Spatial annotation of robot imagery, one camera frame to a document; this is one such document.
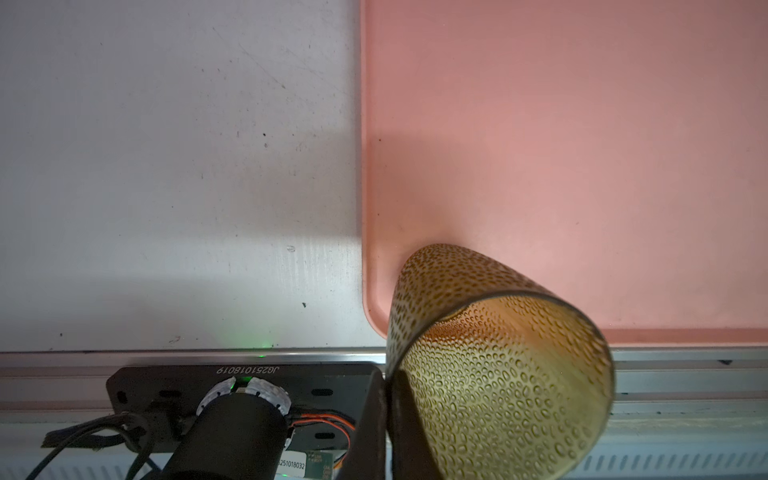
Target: pink tray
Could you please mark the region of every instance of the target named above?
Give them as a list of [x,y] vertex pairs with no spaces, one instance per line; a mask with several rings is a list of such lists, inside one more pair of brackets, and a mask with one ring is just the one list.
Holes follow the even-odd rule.
[[363,299],[428,243],[615,346],[768,344],[768,2],[363,0]]

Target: textured cup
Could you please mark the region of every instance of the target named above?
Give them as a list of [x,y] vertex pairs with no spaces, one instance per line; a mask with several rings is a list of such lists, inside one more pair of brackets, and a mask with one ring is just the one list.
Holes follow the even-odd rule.
[[582,312],[456,245],[424,247],[400,273],[397,369],[446,479],[558,478],[594,446],[614,395],[607,343]]

